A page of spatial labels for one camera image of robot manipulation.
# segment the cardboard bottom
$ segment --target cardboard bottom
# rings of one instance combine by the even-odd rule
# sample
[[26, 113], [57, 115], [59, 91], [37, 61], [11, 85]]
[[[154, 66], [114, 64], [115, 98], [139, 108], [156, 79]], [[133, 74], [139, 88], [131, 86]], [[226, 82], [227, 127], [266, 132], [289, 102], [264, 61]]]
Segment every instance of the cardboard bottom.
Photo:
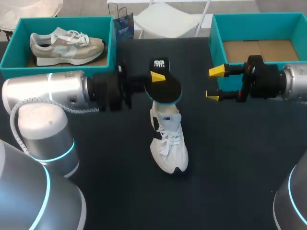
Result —
[[299, 61], [291, 40], [223, 42], [228, 63], [246, 62], [250, 55], [261, 55], [265, 62]]
[[[106, 66], [107, 65], [107, 52], [108, 52], [108, 47], [106, 46], [102, 54], [94, 59], [91, 62], [85, 63], [82, 66]], [[61, 63], [57, 65], [53, 65], [52, 67], [67, 67], [67, 66], [75, 66], [69, 63]], [[31, 55], [28, 59], [27, 68], [32, 68], [32, 67], [44, 67], [44, 66], [37, 66], [36, 65], [36, 57], [33, 55], [31, 52]]]

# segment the shoe tongue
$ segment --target shoe tongue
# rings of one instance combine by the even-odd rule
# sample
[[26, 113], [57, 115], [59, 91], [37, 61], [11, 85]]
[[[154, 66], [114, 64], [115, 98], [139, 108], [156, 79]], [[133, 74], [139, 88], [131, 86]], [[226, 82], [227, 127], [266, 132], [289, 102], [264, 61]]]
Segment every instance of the shoe tongue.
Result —
[[181, 114], [167, 115], [157, 112], [158, 121], [162, 127], [171, 132], [176, 132], [181, 121]]
[[63, 29], [61, 29], [61, 28], [56, 28], [56, 30], [55, 31], [53, 31], [52, 32], [52, 34], [51, 34], [51, 43], [53, 44], [53, 43], [55, 43], [55, 41], [57, 40], [57, 38], [59, 37], [59, 36], [66, 36], [67, 35], [67, 31], [66, 30], [63, 30]]
[[67, 31], [63, 30], [61, 28], [57, 28], [53, 33], [51, 34], [51, 43], [55, 43], [55, 41], [60, 38], [62, 40], [68, 41], [68, 42], [76, 42], [79, 39], [78, 38], [71, 38], [71, 35], [67, 36]]

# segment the teal box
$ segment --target teal box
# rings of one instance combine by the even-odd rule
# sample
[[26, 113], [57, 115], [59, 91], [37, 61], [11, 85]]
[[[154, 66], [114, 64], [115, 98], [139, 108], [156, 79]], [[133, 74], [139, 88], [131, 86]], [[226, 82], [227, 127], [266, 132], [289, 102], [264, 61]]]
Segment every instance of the teal box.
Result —
[[[30, 35], [48, 35], [57, 27], [75, 30], [89, 37], [103, 39], [108, 46], [107, 64], [105, 66], [68, 66], [68, 67], [32, 67], [26, 64], [31, 54]], [[116, 38], [112, 17], [55, 17], [22, 18], [13, 33], [12, 39], [0, 63], [0, 72], [5, 79], [42, 73], [83, 70], [91, 77], [96, 72], [111, 72], [116, 66]]]
[[[213, 16], [209, 47], [214, 66], [228, 63], [223, 42], [291, 40], [300, 61], [266, 62], [279, 69], [287, 63], [307, 63], [307, 19], [303, 13], [216, 14]], [[218, 77], [224, 91], [241, 89], [242, 75]]]

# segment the shoe sole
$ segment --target shoe sole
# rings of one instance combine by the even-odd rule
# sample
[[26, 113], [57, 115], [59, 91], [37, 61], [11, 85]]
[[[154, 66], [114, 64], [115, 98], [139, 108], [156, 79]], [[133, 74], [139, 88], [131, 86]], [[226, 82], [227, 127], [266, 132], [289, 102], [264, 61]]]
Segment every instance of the shoe sole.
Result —
[[97, 57], [99, 57], [102, 52], [95, 54], [94, 56], [85, 58], [85, 59], [71, 59], [71, 58], [64, 58], [64, 57], [37, 57], [36, 58], [36, 65], [37, 66], [54, 66], [57, 64], [69, 63], [74, 66], [83, 65], [90, 61], [93, 61]]

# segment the box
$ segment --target box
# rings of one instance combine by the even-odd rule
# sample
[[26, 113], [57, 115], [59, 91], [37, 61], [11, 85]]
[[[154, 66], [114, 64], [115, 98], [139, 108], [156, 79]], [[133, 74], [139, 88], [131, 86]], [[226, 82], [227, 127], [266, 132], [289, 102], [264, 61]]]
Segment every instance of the box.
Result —
[[[48, 35], [57, 27], [103, 39], [107, 45], [107, 49], [103, 53], [106, 56], [106, 61], [101, 62], [104, 65], [98, 63], [97, 65], [85, 64], [84, 66], [63, 64], [48, 67], [27, 67], [33, 55], [30, 49], [31, 33]], [[112, 17], [21, 18], [0, 63], [0, 72], [5, 79], [73, 70], [83, 70], [86, 76], [91, 77], [96, 72], [111, 72], [115, 66], [116, 38]]]
[[[249, 55], [266, 64], [307, 64], [307, 19], [303, 13], [216, 14], [209, 47], [214, 66], [242, 65]], [[239, 90], [242, 75], [218, 77], [219, 88]]]

